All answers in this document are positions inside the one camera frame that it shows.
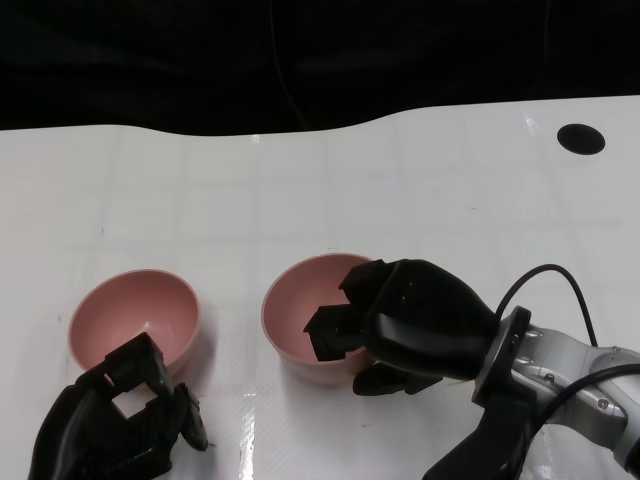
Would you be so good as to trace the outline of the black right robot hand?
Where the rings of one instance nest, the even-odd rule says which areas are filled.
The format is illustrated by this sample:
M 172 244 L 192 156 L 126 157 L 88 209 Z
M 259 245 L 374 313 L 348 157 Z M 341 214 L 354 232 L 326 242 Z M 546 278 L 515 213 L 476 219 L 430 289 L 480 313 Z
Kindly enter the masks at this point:
M 498 335 L 500 318 L 476 292 L 425 260 L 370 261 L 353 267 L 347 301 L 319 307 L 304 328 L 320 361 L 364 349 L 373 365 L 353 391 L 416 394 L 444 378 L 472 380 Z

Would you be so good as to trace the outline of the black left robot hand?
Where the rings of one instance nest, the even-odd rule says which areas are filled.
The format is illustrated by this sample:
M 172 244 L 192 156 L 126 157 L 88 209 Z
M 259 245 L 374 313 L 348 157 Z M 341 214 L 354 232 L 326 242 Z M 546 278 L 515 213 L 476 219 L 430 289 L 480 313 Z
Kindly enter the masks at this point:
M 63 389 L 35 440 L 32 479 L 155 479 L 172 467 L 178 439 L 210 443 L 197 398 L 172 382 L 142 333 Z

